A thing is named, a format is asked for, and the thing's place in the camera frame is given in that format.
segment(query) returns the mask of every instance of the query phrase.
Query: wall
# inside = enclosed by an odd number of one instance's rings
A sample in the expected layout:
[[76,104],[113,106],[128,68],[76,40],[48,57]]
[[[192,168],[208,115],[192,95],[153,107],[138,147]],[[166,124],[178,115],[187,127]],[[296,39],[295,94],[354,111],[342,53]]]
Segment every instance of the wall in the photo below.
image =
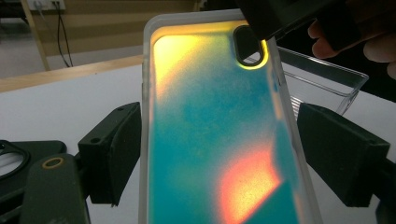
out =
[[[146,22],[159,14],[194,11],[199,0],[64,0],[62,11],[71,53],[119,49],[142,45]],[[58,15],[56,11],[23,9],[43,59],[49,70],[47,57],[59,55],[57,44]],[[66,53],[61,29],[61,46]]]

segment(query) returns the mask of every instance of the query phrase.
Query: clear plastic box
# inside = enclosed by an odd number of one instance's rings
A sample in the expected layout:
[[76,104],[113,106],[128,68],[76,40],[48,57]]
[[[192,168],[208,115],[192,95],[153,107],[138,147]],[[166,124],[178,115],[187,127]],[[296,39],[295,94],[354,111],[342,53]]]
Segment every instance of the clear plastic box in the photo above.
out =
[[278,49],[296,118],[302,102],[321,105],[343,115],[368,80],[363,73]]

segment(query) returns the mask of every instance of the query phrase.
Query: clear phone case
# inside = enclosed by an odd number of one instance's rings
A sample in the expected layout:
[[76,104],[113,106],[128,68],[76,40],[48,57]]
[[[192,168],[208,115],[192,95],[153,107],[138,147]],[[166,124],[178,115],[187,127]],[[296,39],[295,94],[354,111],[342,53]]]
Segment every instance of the clear phone case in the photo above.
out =
[[139,223],[321,222],[276,42],[247,36],[239,10],[147,24]]

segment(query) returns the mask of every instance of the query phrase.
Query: cable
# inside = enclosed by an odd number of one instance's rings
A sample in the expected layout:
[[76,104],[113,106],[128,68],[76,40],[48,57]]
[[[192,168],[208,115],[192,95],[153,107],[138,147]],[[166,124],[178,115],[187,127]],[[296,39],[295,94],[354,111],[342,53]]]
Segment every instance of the cable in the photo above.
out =
[[[52,4],[55,5],[56,10],[58,12],[58,48],[59,48],[59,50],[61,50],[60,25],[62,25],[62,28],[64,30],[64,40],[66,41],[67,53],[69,55],[70,64],[73,67],[73,61],[72,61],[72,57],[71,57],[71,54],[70,54],[69,42],[67,40],[67,34],[66,34],[66,30],[64,28],[64,20],[62,19],[61,9],[59,7],[59,3],[58,2],[56,2],[56,3],[52,2]],[[66,62],[65,58],[64,58],[64,63],[66,64],[67,67],[70,67],[70,65]]]
[[47,28],[49,29],[49,32],[50,32],[50,35],[52,36],[52,38],[53,38],[53,40],[54,41],[57,41],[57,43],[58,43],[58,50],[59,50],[59,53],[60,53],[60,55],[61,55],[61,57],[62,57],[62,59],[64,60],[64,64],[67,66],[67,67],[70,67],[70,64],[67,62],[67,60],[66,60],[66,58],[64,57],[64,53],[62,52],[62,47],[61,47],[61,42],[60,42],[60,22],[59,22],[59,13],[58,13],[58,31],[57,31],[57,36],[58,37],[56,37],[55,36],[55,34],[54,34],[54,32],[52,31],[52,29],[50,28],[50,24],[48,23],[48,21],[46,20],[46,18],[44,17],[44,14],[43,14],[43,6],[41,5],[41,2],[37,2],[37,1],[34,1],[33,2],[33,5],[35,6],[35,9],[38,11],[38,13],[40,14],[40,16],[41,16],[41,19],[43,20],[43,22],[45,23],[45,25],[47,26]]

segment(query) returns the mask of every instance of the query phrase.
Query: glowing phone case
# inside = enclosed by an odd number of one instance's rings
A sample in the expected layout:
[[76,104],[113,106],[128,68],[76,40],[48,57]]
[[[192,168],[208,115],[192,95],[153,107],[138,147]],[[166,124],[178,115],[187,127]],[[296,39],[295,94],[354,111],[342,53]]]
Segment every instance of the glowing phone case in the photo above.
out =
[[298,134],[275,40],[262,42],[261,62],[242,65],[233,32],[243,25],[227,10],[146,26],[140,223],[320,220],[291,144]]

